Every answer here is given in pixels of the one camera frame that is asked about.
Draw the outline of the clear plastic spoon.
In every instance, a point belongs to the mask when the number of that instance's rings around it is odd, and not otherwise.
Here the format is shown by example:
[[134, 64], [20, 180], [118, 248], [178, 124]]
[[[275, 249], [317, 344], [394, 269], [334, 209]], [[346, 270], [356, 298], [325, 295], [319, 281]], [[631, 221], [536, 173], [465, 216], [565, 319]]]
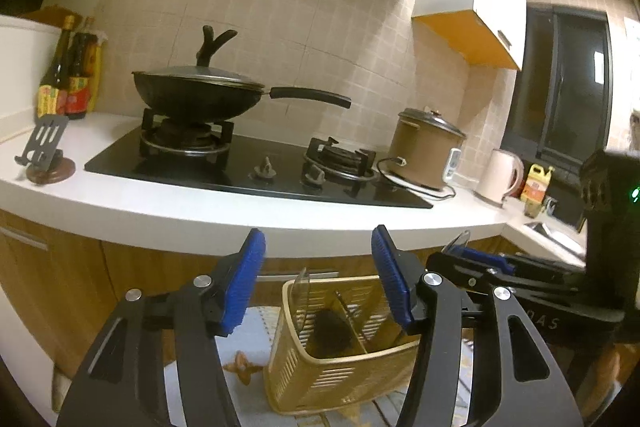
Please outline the clear plastic spoon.
[[446, 246], [442, 247], [442, 253], [461, 257], [466, 247], [468, 247], [469, 245], [470, 238], [470, 230], [462, 231], [454, 239], [451, 239], [451, 241]]

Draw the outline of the beige slotted utensil basket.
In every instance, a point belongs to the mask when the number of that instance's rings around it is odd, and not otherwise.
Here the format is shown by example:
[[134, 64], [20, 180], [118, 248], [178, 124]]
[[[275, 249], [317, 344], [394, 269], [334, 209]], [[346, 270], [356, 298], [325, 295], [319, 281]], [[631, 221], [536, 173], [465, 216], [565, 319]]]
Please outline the beige slotted utensil basket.
[[419, 340], [396, 324], [376, 275], [286, 282], [264, 369], [268, 401], [304, 415], [386, 395], [408, 383]]

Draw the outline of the yellow oil bottle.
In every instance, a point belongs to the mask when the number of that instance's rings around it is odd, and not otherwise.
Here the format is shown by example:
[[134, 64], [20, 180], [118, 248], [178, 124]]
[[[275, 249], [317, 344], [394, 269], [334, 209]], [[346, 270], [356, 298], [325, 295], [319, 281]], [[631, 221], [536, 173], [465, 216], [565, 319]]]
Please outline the yellow oil bottle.
[[538, 164], [530, 166], [520, 195], [526, 217], [536, 218], [541, 212], [553, 171], [552, 166], [548, 169]]

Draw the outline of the wooden cabinet doors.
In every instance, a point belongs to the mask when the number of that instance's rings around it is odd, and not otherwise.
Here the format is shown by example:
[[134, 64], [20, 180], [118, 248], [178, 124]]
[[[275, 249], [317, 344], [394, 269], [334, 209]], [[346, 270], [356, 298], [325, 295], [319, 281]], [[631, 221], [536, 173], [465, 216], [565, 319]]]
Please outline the wooden cabinet doors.
[[[73, 378], [94, 337], [131, 287], [145, 295], [175, 291], [238, 251], [247, 227], [222, 227], [204, 237], [205, 254], [187, 254], [100, 241], [1, 210], [1, 289], [29, 334], [63, 375]], [[265, 230], [262, 274], [295, 269], [372, 275], [364, 246], [356, 255], [311, 257], [324, 246], [315, 231]]]

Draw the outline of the white electric kettle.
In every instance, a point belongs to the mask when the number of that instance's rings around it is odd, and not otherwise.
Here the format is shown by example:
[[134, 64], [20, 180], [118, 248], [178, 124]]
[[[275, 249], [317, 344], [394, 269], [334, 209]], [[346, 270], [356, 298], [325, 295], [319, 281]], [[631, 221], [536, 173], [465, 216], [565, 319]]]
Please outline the white electric kettle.
[[485, 202], [501, 207], [524, 178], [524, 164], [518, 156], [507, 150], [495, 148], [480, 176], [474, 194]]

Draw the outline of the brown rice cooker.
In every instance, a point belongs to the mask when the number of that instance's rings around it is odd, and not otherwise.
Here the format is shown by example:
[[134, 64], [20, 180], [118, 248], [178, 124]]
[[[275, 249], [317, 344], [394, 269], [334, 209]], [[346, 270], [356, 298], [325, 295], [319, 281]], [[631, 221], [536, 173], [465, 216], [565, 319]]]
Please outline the brown rice cooker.
[[465, 140], [437, 110], [407, 107], [398, 115], [385, 169], [413, 185], [442, 191], [458, 169]]

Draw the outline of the dark window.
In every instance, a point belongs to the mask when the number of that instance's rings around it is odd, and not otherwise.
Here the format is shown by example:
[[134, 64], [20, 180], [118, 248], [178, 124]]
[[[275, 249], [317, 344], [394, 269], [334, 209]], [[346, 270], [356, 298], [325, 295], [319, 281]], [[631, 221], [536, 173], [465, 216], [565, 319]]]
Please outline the dark window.
[[603, 12], [531, 5], [502, 147], [576, 172], [608, 141], [612, 49]]

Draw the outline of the white countertop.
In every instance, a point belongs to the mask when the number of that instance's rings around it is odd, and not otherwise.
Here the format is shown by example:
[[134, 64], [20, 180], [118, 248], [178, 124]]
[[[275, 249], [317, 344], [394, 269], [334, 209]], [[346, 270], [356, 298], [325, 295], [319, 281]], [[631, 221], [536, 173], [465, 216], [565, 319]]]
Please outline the white countertop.
[[401, 249], [445, 245], [470, 231], [472, 239], [501, 236], [527, 254], [582, 265], [530, 229], [519, 202], [509, 200], [497, 208], [465, 188], [431, 209], [416, 209], [214, 192], [81, 168], [135, 125], [134, 118], [100, 113], [70, 124], [61, 147], [79, 169], [70, 179], [46, 186], [30, 183], [14, 160], [32, 129], [2, 134], [2, 209], [105, 242], [183, 254], [228, 253], [249, 229], [258, 228], [273, 258], [360, 256], [369, 254], [372, 230], [385, 225]]

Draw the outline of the black glass gas stove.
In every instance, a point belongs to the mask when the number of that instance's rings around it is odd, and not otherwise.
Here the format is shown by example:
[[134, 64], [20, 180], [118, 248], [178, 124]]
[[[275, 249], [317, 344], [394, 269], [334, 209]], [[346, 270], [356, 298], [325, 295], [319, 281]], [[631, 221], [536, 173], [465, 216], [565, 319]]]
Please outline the black glass gas stove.
[[249, 138], [220, 124], [160, 117], [142, 124], [85, 165], [89, 172], [203, 190], [372, 206], [433, 205], [374, 170], [373, 150], [347, 150], [337, 140], [307, 146]]

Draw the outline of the white orange upper cabinet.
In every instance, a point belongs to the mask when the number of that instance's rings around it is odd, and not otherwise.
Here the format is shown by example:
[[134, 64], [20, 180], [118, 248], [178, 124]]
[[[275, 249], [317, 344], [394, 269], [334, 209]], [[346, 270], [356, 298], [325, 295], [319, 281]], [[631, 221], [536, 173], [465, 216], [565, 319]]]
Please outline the white orange upper cabinet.
[[522, 68], [526, 0], [416, 0], [412, 18], [471, 65]]

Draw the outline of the dark soy sauce bottle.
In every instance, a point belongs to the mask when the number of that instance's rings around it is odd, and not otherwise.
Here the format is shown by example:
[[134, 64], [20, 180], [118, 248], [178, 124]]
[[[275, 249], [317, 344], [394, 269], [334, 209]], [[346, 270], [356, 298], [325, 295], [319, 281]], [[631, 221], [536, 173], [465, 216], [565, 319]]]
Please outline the dark soy sauce bottle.
[[70, 77], [68, 77], [68, 46], [75, 26], [75, 17], [64, 18], [58, 44], [56, 45], [51, 64], [40, 80], [37, 91], [36, 116], [63, 115], [65, 112]]

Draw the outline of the red label sauce bottle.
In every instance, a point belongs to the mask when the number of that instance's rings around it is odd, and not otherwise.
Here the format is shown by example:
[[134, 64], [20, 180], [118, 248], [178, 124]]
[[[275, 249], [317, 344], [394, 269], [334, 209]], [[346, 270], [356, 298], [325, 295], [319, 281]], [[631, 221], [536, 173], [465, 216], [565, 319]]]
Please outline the red label sauce bottle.
[[86, 116], [90, 101], [89, 80], [94, 73], [98, 36], [94, 31], [94, 18], [89, 16], [79, 28], [70, 46], [70, 89], [65, 105], [65, 114], [71, 120]]

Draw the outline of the black wok with lid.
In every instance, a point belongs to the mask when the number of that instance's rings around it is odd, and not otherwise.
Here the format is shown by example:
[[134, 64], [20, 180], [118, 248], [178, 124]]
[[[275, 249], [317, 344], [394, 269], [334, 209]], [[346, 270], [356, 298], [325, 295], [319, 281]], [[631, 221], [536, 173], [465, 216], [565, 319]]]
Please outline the black wok with lid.
[[233, 29], [216, 35], [212, 26], [205, 25], [195, 65], [134, 72], [134, 85], [142, 101], [157, 114], [194, 122], [230, 120], [246, 113], [263, 98], [295, 98], [344, 109], [352, 106], [352, 100], [345, 95], [301, 87], [267, 88], [235, 72], [210, 66], [214, 54], [237, 35]]

